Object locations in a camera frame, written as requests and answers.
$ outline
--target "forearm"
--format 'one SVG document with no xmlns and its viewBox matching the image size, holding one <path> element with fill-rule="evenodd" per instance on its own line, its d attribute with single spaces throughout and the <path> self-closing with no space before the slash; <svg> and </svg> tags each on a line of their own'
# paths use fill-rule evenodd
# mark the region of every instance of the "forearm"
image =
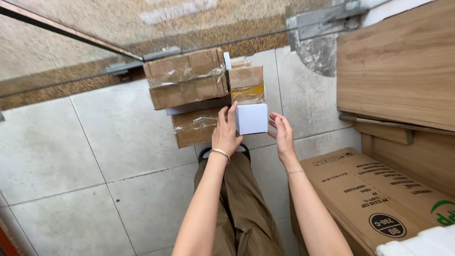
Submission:
<svg viewBox="0 0 455 256">
<path fill-rule="evenodd" d="M 197 186 L 172 255 L 210 255 L 217 223 L 218 201 L 227 158 L 210 153 L 204 175 Z"/>
<path fill-rule="evenodd" d="M 301 169 L 297 158 L 285 161 L 286 171 Z M 289 187 L 298 223 L 311 256 L 352 255 L 346 239 L 304 172 L 288 174 Z"/>
</svg>

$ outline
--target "thin bracelet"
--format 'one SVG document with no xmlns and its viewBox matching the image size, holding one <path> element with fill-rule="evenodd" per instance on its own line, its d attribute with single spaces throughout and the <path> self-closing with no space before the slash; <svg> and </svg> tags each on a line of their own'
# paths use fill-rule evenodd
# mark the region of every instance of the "thin bracelet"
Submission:
<svg viewBox="0 0 455 256">
<path fill-rule="evenodd" d="M 299 173 L 299 172 L 303 172 L 303 169 L 300 169 L 300 170 L 297 170 L 297 171 L 289 171 L 289 172 L 286 172 L 287 174 L 293 174 L 293 173 Z"/>
<path fill-rule="evenodd" d="M 211 149 L 211 150 L 210 150 L 210 153 L 211 153 L 212 151 L 216 151 L 216 152 L 219 152 L 219 153 L 222 153 L 223 155 L 225 155 L 225 156 L 227 157 L 227 163 L 229 163 L 229 162 L 231 161 L 231 158 L 229 157 L 229 155 L 226 154 L 226 153 L 224 153 L 224 151 L 219 150 L 219 149 L 216 149 L 216 148 Z"/>
</svg>

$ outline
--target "hand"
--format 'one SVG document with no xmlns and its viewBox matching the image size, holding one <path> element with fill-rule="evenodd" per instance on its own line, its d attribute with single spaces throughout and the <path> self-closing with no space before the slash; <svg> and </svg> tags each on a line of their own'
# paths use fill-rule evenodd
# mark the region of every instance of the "hand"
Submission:
<svg viewBox="0 0 455 256">
<path fill-rule="evenodd" d="M 232 104 L 228 111 L 228 107 L 224 107 L 218 112 L 217 127 L 212 134 L 212 148 L 222 150 L 229 156 L 235 152 L 237 147 L 242 143 L 243 136 L 236 137 L 235 132 L 235 109 L 237 102 Z"/>
<path fill-rule="evenodd" d="M 268 123 L 273 126 L 278 133 L 268 131 L 272 138 L 277 140 L 278 157 L 286 165 L 286 162 L 297 159 L 294 151 L 294 138 L 291 125 L 284 116 L 272 112 Z"/>
</svg>

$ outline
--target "left hand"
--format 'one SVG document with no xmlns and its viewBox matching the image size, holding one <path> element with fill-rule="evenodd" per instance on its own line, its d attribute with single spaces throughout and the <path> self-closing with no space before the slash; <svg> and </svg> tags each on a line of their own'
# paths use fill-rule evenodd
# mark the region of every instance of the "left hand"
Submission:
<svg viewBox="0 0 455 256">
<path fill-rule="evenodd" d="M 228 111 L 228 107 L 223 107 L 218 112 L 217 127 L 212 134 L 212 148 L 222 150 L 229 156 L 235 152 L 237 147 L 242 143 L 243 136 L 236 137 L 235 129 L 235 110 L 237 108 L 237 102 L 232 104 Z"/>
</svg>

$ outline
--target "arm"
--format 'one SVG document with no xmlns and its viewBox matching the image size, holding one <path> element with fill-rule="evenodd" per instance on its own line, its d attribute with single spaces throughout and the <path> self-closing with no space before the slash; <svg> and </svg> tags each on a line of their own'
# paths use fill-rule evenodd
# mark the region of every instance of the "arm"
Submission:
<svg viewBox="0 0 455 256">
<path fill-rule="evenodd" d="M 222 150 L 231 156 L 243 141 L 243 136 L 235 135 L 235 102 L 228 111 L 224 107 L 218 113 L 217 127 L 212 135 L 212 148 Z M 201 182 L 194 192 L 182 226 L 177 235 L 172 255 L 202 256 L 211 255 L 217 223 L 218 200 L 221 182 L 228 158 L 219 152 L 211 152 L 202 175 Z"/>
<path fill-rule="evenodd" d="M 288 120 L 277 113 L 270 115 L 269 124 L 278 133 L 268 132 L 277 140 L 278 156 L 286 172 L 302 169 L 294 151 L 293 131 Z M 289 188 L 302 231 L 305 245 L 311 256 L 351 256 L 352 251 L 321 199 L 314 191 L 305 172 L 288 174 Z"/>
</svg>

